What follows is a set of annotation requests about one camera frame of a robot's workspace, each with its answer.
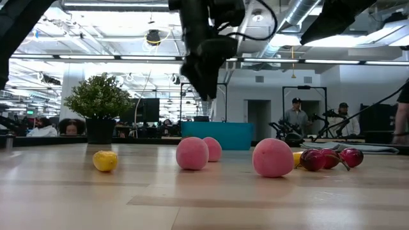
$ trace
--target white cloth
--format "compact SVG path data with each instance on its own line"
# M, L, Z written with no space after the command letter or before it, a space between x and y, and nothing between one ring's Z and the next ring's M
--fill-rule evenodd
M35 128L27 134L28 137L56 137L58 136L57 130L49 125L44 128Z
M336 123L342 122L344 119L343 118L328 118L328 122L331 125L335 125ZM340 127L337 125L334 128L331 128L332 135L336 136L337 135L337 130ZM359 135L360 133L360 127L359 127L359 122L357 118L352 118L350 122L342 129L342 136L346 137L351 134Z

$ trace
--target black plant pot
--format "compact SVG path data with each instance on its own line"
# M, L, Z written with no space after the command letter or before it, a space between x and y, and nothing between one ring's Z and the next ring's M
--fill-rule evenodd
M113 119L87 119L88 144L110 144L115 128Z

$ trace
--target potted plant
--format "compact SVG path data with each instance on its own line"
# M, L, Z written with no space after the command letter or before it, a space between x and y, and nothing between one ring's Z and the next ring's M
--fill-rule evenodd
M130 94L118 87L115 77L92 76L72 88L64 105L86 119L88 143L110 144L114 118L132 108Z

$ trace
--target yellow ball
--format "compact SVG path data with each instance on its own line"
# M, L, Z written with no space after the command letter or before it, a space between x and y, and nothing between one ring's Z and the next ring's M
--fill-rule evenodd
M302 152L294 152L293 157L294 157L294 167L296 167L300 163L300 157L301 157Z
M109 172L116 168L118 156L113 151L97 151L92 158L92 162L99 171Z

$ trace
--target green plant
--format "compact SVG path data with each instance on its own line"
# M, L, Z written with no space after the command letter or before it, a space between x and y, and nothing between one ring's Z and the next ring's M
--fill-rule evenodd
M132 108L133 103L130 94L118 87L116 78L103 73L74 86L64 105L84 118L113 119Z

